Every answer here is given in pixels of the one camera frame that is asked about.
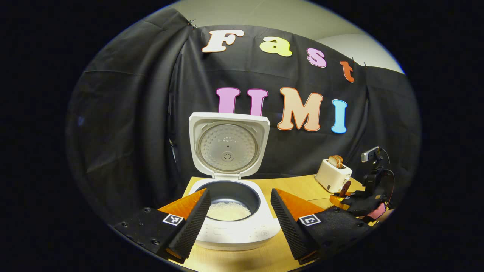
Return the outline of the white rice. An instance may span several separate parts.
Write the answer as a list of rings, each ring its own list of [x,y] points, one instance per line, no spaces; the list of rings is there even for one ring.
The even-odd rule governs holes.
[[[210,205],[207,217],[219,221],[236,221],[251,215],[249,209],[233,202],[219,202]]]

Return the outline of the white rice cooker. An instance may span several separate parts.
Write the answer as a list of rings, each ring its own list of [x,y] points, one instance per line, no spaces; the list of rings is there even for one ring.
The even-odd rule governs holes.
[[[196,181],[190,193],[207,189],[211,204],[239,204],[249,215],[222,220],[207,215],[198,246],[221,251],[255,249],[280,231],[261,188],[245,177],[256,173],[265,153],[270,121],[234,113],[195,112],[189,117],[192,160],[208,178]]]

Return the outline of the white toaster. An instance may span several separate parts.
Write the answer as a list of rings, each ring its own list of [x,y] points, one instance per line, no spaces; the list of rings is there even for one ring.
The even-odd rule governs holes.
[[[352,169],[345,165],[337,168],[329,162],[329,159],[323,159],[314,178],[329,193],[336,193],[340,192],[344,184],[350,180],[352,172]]]

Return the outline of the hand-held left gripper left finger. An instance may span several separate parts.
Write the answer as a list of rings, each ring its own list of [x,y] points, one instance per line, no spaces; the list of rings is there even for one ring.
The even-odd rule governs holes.
[[[114,228],[142,248],[183,264],[210,205],[210,192],[202,189],[159,209],[142,208]]]

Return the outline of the black backdrop cloth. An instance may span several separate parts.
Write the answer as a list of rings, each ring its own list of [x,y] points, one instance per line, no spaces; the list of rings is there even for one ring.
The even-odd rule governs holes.
[[[261,167],[249,179],[315,174],[341,155],[359,180],[361,154],[387,150],[399,205],[418,167],[422,126],[408,78],[361,66],[297,34],[252,25],[194,29],[164,8],[111,40],[80,76],[68,107],[67,155],[88,203],[109,224],[161,207],[201,177],[189,117],[228,105],[249,114],[268,91],[271,123]]]

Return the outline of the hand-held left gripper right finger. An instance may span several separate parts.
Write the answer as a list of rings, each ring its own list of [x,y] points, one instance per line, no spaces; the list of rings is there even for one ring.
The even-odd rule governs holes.
[[[271,205],[299,264],[332,257],[372,231],[341,208],[324,209],[278,188],[272,189]]]

